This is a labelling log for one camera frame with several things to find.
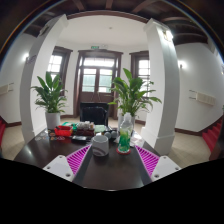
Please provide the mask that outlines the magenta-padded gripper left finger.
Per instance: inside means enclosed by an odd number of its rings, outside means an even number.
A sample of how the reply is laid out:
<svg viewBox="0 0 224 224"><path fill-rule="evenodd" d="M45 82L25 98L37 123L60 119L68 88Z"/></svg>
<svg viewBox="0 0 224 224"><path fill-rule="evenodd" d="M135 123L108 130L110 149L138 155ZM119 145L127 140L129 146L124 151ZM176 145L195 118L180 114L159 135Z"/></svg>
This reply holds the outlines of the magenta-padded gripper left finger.
<svg viewBox="0 0 224 224"><path fill-rule="evenodd" d="M90 148L91 146L87 145L68 156L58 155L44 167L44 170L72 182L77 176Z"/></svg>

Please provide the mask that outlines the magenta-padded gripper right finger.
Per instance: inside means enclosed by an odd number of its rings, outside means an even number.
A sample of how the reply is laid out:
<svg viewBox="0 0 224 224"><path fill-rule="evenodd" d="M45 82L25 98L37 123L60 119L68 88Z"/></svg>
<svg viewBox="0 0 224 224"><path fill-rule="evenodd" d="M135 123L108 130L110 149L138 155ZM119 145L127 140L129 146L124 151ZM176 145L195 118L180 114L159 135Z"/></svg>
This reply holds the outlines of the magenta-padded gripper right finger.
<svg viewBox="0 0 224 224"><path fill-rule="evenodd" d="M180 170L180 166L168 156L158 156L140 146L135 146L135 149L140 158L141 178L144 185Z"/></svg>

